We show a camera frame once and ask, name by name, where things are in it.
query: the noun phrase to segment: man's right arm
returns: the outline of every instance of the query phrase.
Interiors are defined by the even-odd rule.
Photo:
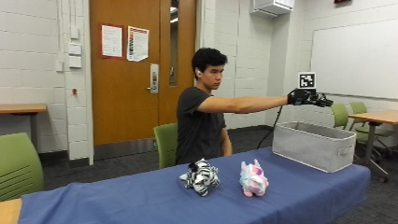
[[[239,98],[212,96],[200,104],[199,111],[204,113],[249,114],[272,109],[285,104],[288,104],[288,96],[245,96]]]

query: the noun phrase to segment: green chair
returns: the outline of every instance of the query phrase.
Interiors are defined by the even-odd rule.
[[[179,125],[178,123],[163,124],[154,130],[159,146],[160,169],[163,169],[176,165]]]
[[[368,110],[364,102],[352,102],[351,103],[351,108],[352,108],[353,114],[364,114],[364,113],[369,112],[369,110]],[[371,128],[365,127],[367,121],[361,120],[361,119],[355,119],[353,120],[352,125],[351,125],[351,130],[353,129],[353,127],[355,127],[355,125],[357,123],[363,123],[363,126],[357,127],[356,131],[359,133],[369,133],[371,132]],[[379,137],[391,137],[391,136],[395,136],[395,131],[389,131],[389,130],[384,130],[384,129],[376,129],[375,130],[375,136],[379,136]],[[377,139],[377,141],[380,142],[380,144],[387,149],[388,153],[384,153],[384,156],[389,157],[392,155],[392,153],[393,153],[393,150],[387,146],[387,144],[380,139]]]
[[[349,111],[348,108],[344,104],[333,104],[332,105],[332,112],[333,112],[333,116],[335,116],[335,124],[333,124],[333,128],[341,128],[343,130],[347,130],[348,124],[349,124]],[[367,133],[360,133],[356,132],[357,137],[356,137],[356,141],[359,144],[361,144],[363,148],[367,151],[367,145],[368,145],[368,141],[369,141],[369,135]],[[373,156],[373,159],[380,163],[381,161],[381,153],[373,149],[372,154],[376,154],[376,156]]]
[[[44,189],[42,162],[26,133],[0,136],[0,202]]]

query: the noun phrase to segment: storage bin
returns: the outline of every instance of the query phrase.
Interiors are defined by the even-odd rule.
[[[304,122],[275,127],[275,154],[333,173],[352,164],[356,133]]]

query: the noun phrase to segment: man's hand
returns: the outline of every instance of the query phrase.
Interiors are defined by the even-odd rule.
[[[325,107],[332,106],[333,101],[327,98],[325,94],[296,89],[288,94],[288,105],[317,105]]]
[[[312,92],[301,89],[295,89],[288,94],[288,105],[309,105]]]

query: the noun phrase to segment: man's left arm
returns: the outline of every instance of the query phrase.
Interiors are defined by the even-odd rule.
[[[224,156],[231,156],[233,155],[233,144],[232,144],[232,140],[229,139],[229,134],[227,131],[227,128],[223,128],[221,130],[221,149],[224,152]]]

